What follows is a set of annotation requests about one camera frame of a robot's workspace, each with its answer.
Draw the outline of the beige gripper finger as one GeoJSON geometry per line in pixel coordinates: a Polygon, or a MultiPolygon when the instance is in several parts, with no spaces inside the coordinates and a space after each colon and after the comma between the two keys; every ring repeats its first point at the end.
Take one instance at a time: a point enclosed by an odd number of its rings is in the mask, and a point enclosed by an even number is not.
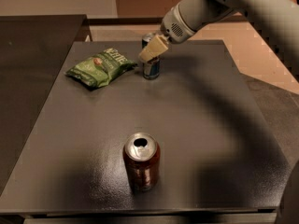
{"type": "Polygon", "coordinates": [[[150,42],[141,50],[138,55],[142,63],[147,63],[150,60],[162,55],[169,49],[168,39],[165,35],[155,35],[150,42]]]}

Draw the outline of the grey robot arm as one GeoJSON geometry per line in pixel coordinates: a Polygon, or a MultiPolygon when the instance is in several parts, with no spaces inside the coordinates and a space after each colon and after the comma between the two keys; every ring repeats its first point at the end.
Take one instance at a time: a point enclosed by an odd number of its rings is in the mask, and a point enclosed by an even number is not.
{"type": "Polygon", "coordinates": [[[165,14],[139,60],[151,61],[171,44],[181,44],[203,27],[237,12],[299,80],[299,5],[291,0],[181,0],[165,14]]]}

